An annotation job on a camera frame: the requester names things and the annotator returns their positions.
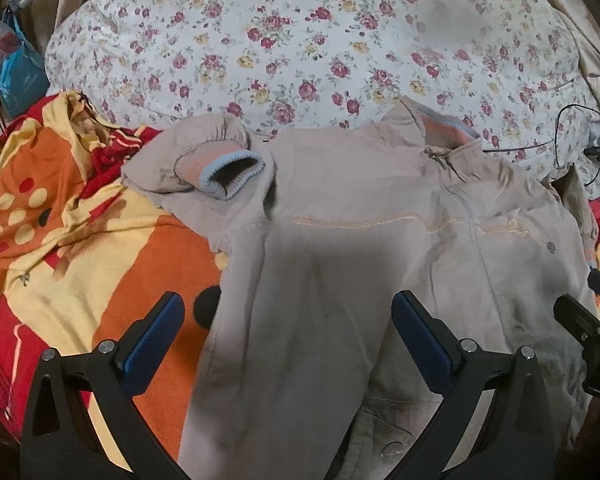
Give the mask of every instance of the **black cable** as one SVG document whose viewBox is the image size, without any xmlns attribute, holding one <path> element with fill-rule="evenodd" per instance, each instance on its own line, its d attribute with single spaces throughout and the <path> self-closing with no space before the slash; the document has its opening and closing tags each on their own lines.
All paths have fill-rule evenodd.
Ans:
<svg viewBox="0 0 600 480">
<path fill-rule="evenodd" d="M 594 181 L 598 178 L 598 175 L 600 174 L 600 165 L 598 166 L 598 170 L 596 171 L 596 176 L 594 178 L 592 178 L 589 182 L 587 182 L 584 187 L 590 186 L 591 184 L 594 183 Z"/>
<path fill-rule="evenodd" d="M 579 105 L 577 103 L 571 103 L 570 105 L 563 106 L 558 112 L 558 116 L 555 118 L 555 135 L 554 135 L 554 157 L 555 157 L 555 167 L 560 168 L 560 164 L 558 163 L 558 127 L 560 126 L 560 116 L 562 112 L 567 110 L 568 108 L 583 108 L 585 110 L 589 110 L 590 112 L 595 112 L 600 116 L 600 111 L 595 110 L 594 108 L 589 108 L 588 106 Z"/>
</svg>

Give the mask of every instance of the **yellow flower print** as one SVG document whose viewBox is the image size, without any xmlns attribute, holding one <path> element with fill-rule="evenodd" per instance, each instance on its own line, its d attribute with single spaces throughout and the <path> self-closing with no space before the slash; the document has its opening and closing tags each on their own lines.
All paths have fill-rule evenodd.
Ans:
<svg viewBox="0 0 600 480">
<path fill-rule="evenodd" d="M 342 9 L 346 10 L 347 12 L 353 12 L 356 10 L 356 3 L 353 0 L 346 0 L 342 4 Z"/>
<path fill-rule="evenodd" d="M 202 7 L 202 5 L 204 5 L 205 0 L 192 0 L 191 1 L 191 7 L 193 7 L 194 9 L 199 9 L 200 7 Z"/>
<path fill-rule="evenodd" d="M 249 56 L 240 56 L 238 58 L 238 66 L 240 68 L 253 68 L 253 59 Z"/>
<path fill-rule="evenodd" d="M 369 46 L 365 43 L 365 41 L 354 41 L 351 43 L 351 46 L 353 47 L 353 50 L 359 52 L 360 54 L 369 53 Z"/>
<path fill-rule="evenodd" d="M 269 90 L 266 88 L 260 88 L 253 95 L 253 100 L 259 104 L 263 105 L 269 102 Z"/>
<path fill-rule="evenodd" d="M 427 91 L 424 89 L 424 86 L 422 86 L 422 83 L 420 81 L 413 80 L 409 83 L 409 86 L 411 87 L 411 90 L 416 92 L 416 94 L 427 95 Z"/>
</svg>

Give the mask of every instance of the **floral bedsheet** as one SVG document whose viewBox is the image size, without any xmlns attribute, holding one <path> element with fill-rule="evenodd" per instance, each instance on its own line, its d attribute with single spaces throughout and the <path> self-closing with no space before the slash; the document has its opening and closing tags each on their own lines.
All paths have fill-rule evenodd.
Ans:
<svg viewBox="0 0 600 480">
<path fill-rule="evenodd" d="M 89 0 L 56 30 L 46 70 L 51 91 L 80 89 L 124 125 L 228 112 L 268 136 L 351 128 L 406 94 L 537 176 L 554 164 L 560 108 L 596 107 L 546 0 Z M 560 163 L 599 132 L 567 110 Z"/>
</svg>

